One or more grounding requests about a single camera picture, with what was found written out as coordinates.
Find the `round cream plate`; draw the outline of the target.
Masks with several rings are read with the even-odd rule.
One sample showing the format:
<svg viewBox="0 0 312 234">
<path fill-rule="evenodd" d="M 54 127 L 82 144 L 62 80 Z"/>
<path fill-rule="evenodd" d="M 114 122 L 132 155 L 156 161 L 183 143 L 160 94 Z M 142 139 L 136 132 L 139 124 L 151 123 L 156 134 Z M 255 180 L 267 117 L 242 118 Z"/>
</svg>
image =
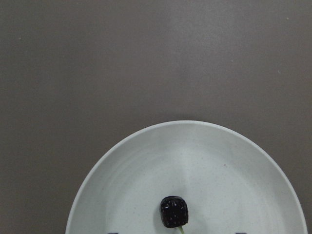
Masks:
<svg viewBox="0 0 312 234">
<path fill-rule="evenodd" d="M 68 234 L 176 234 L 160 202 L 182 197 L 187 234 L 305 234 L 298 197 L 258 145 L 225 127 L 171 121 L 144 128 L 112 147 L 82 183 Z"/>
</svg>

